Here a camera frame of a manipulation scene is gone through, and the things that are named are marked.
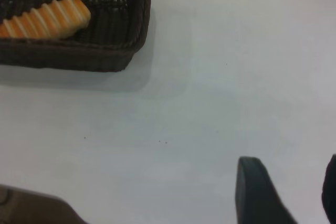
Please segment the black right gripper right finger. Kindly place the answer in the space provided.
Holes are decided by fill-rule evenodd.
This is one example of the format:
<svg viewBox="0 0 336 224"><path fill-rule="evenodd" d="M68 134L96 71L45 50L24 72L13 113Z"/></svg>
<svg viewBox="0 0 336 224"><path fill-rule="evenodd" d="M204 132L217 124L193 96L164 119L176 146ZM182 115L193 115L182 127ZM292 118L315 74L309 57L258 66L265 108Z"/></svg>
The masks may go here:
<svg viewBox="0 0 336 224"><path fill-rule="evenodd" d="M336 157L332 155L326 169L322 187L322 205L329 223L336 224L335 220L335 195L336 195Z"/></svg>

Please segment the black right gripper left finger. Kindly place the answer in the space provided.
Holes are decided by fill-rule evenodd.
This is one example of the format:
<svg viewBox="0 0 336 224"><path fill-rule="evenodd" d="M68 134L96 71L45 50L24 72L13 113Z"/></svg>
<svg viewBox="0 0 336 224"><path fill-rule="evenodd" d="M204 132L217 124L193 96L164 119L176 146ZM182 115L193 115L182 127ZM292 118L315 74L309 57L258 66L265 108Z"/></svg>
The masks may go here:
<svg viewBox="0 0 336 224"><path fill-rule="evenodd" d="M238 160L235 207L238 224L296 223L266 167L256 157L242 156Z"/></svg>

